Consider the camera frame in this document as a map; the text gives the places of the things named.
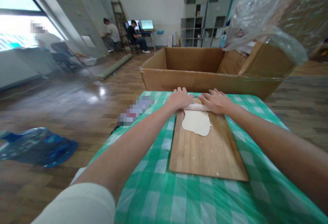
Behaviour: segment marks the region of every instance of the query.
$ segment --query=desk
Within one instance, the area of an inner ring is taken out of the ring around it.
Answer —
[[[92,161],[134,124],[162,107],[170,94],[143,92],[141,96],[153,96],[156,103],[131,126],[118,127]],[[228,94],[228,97],[251,113],[287,129],[258,97],[235,94]],[[116,223],[129,220],[141,223],[167,223],[170,220],[174,223],[326,223],[327,217],[284,177],[229,117],[227,122],[250,183],[168,171],[175,117],[176,114],[172,115],[163,126],[124,185],[116,208]]]
[[[156,50],[156,46],[155,46],[154,38],[153,38],[153,32],[151,32],[151,31],[141,31],[140,34],[141,34],[143,39],[147,38],[147,37],[145,37],[146,35],[150,35],[151,42],[153,43],[154,50]]]

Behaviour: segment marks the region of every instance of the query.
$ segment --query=flattened dough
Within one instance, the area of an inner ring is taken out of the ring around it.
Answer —
[[[184,119],[182,121],[182,128],[199,134],[200,136],[207,136],[210,127],[208,112],[198,110],[184,110]]]

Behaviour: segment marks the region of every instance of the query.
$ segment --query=cabinet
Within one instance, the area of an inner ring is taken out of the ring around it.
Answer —
[[[218,47],[231,0],[184,0],[182,47]]]

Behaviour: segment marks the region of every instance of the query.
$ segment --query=rolling pin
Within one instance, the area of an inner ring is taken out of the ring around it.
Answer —
[[[183,109],[209,111],[209,109],[203,104],[189,104],[186,108]]]

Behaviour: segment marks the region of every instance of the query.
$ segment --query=person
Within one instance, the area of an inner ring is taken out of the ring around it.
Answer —
[[[120,38],[119,30],[107,18],[104,18],[104,24],[106,25],[106,32],[104,33],[105,37],[102,37],[103,41],[107,45],[111,47],[117,47],[120,50],[121,38]]]
[[[38,42],[39,47],[42,49],[49,50],[52,58],[57,64],[63,63],[68,69],[75,69],[76,66],[69,61],[68,56],[63,52],[57,52],[52,44],[61,43],[62,40],[56,35],[48,32],[44,27],[39,24],[32,23],[31,24],[32,31],[34,34],[34,39]]]
[[[131,40],[135,44],[140,45],[140,48],[142,50],[142,53],[150,53],[147,47],[147,42],[146,40],[141,38],[140,34],[136,34],[135,27],[137,26],[136,21],[132,20],[131,25],[126,29],[126,34],[128,40]]]
[[[234,120],[258,144],[275,166],[328,213],[328,153],[295,134],[266,121],[214,89],[199,99],[216,113]],[[34,220],[39,223],[114,223],[122,188],[145,156],[160,130],[180,108],[193,102],[178,87],[166,104],[131,127],[61,192]]]

